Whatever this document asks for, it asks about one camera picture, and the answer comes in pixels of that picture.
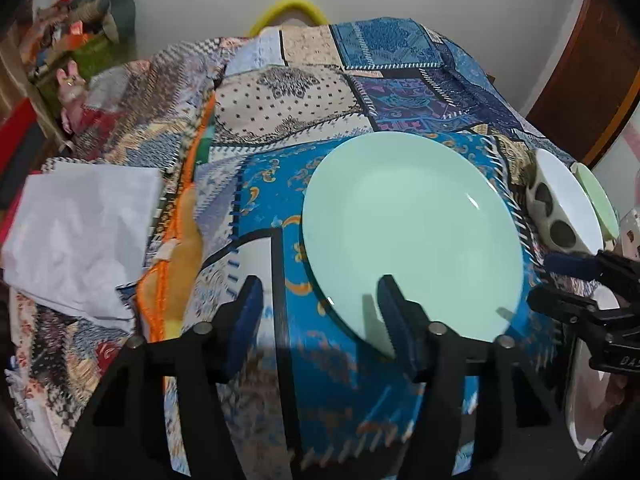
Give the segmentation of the person's right hand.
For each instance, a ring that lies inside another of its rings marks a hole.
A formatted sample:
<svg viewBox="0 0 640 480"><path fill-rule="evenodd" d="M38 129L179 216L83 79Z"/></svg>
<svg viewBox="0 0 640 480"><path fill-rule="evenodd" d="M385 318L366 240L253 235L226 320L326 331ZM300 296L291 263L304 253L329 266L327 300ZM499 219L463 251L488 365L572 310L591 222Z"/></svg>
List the person's right hand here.
<svg viewBox="0 0 640 480"><path fill-rule="evenodd" d="M605 391L605 403L608 409L603 419L604 428L615 431L625 419L634 397L637 381L633 377L611 374Z"/></svg>

